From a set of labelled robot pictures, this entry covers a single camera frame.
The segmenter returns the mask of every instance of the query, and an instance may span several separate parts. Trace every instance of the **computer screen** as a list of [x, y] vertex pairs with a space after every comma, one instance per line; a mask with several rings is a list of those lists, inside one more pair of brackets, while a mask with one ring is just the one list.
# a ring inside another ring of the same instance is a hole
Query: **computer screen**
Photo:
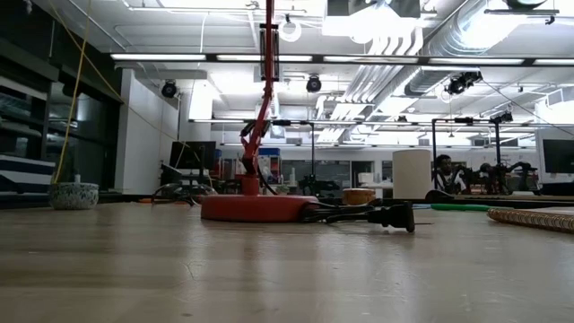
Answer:
[[215, 142], [186, 142], [186, 145], [180, 142], [171, 144], [171, 167], [180, 170], [199, 170], [201, 168], [199, 159], [202, 155], [204, 156], [204, 168], [211, 170], [214, 167]]
[[574, 140], [543, 140], [544, 169], [552, 174], [574, 174]]

